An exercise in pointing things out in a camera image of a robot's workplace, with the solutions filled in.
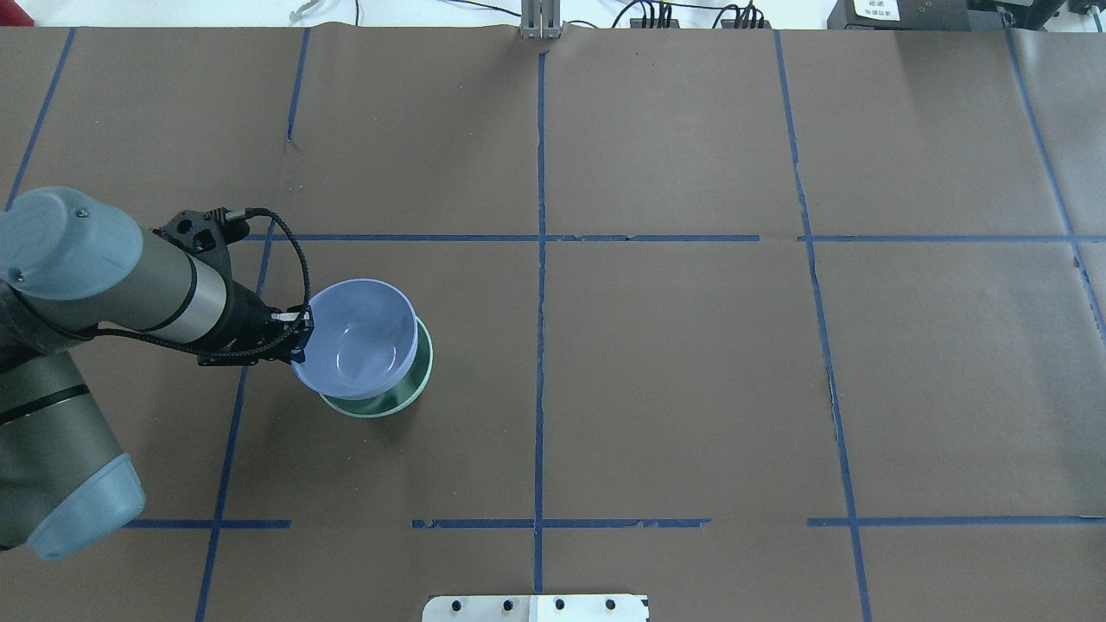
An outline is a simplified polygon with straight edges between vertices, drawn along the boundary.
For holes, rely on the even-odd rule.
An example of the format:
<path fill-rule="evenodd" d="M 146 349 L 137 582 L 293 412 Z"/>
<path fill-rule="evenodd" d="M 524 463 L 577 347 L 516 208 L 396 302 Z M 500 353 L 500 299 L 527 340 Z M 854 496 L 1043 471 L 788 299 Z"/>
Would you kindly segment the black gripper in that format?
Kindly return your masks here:
<path fill-rule="evenodd" d="M 238 283 L 230 247 L 248 237 L 253 218 L 267 218 L 292 245 L 302 274 L 301 302 L 269 305 Z M 191 284 L 178 310 L 153 330 L 161 346 L 194 354 L 201 365 L 252 365 L 268 359 L 301 362 L 313 330 L 312 281 L 296 234 L 271 209 L 181 210 L 153 234 L 188 258 Z"/>

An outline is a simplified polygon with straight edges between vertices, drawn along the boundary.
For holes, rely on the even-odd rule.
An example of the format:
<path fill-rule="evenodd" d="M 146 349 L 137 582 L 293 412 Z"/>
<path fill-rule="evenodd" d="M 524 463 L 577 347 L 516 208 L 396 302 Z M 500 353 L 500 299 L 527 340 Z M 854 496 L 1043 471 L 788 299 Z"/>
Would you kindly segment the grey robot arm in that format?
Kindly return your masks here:
<path fill-rule="evenodd" d="M 269 305 L 234 279 L 229 248 L 268 218 L 298 255 L 304 299 Z M 143 485 L 73 351 L 121 339 L 201 366 L 301 362 L 312 332 L 307 257 L 272 210 L 181 210 L 145 228 L 70 187 L 3 212 L 3 551 L 51 562 L 118 531 Z"/>

